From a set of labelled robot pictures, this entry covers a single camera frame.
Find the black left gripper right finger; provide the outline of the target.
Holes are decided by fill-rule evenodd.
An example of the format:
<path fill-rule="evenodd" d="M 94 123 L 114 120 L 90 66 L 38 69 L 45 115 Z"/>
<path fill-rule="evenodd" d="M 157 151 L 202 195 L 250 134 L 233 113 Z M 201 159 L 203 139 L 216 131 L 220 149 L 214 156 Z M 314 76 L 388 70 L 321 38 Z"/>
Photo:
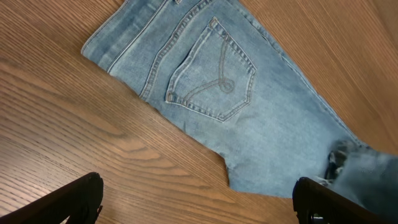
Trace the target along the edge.
<path fill-rule="evenodd" d="M 292 199 L 300 224 L 386 222 L 376 214 L 307 177 L 296 181 Z"/>

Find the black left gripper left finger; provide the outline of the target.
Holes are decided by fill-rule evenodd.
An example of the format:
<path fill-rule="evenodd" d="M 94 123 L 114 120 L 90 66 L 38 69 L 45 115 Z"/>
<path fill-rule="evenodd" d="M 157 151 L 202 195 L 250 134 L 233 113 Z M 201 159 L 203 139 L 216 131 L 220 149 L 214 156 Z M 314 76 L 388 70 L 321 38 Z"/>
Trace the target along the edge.
<path fill-rule="evenodd" d="M 95 224 L 102 210 L 104 182 L 90 172 L 1 217 L 1 223 Z"/>

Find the light blue denim jeans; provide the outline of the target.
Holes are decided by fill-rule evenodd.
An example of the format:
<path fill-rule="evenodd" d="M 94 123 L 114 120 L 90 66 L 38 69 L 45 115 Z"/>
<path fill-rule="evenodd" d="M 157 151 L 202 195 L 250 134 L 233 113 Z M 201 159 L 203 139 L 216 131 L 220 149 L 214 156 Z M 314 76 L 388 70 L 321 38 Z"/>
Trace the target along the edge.
<path fill-rule="evenodd" d="M 397 222 L 397 157 L 359 140 L 238 1 L 133 0 L 82 54 L 225 161 L 233 190 L 319 184 Z"/>

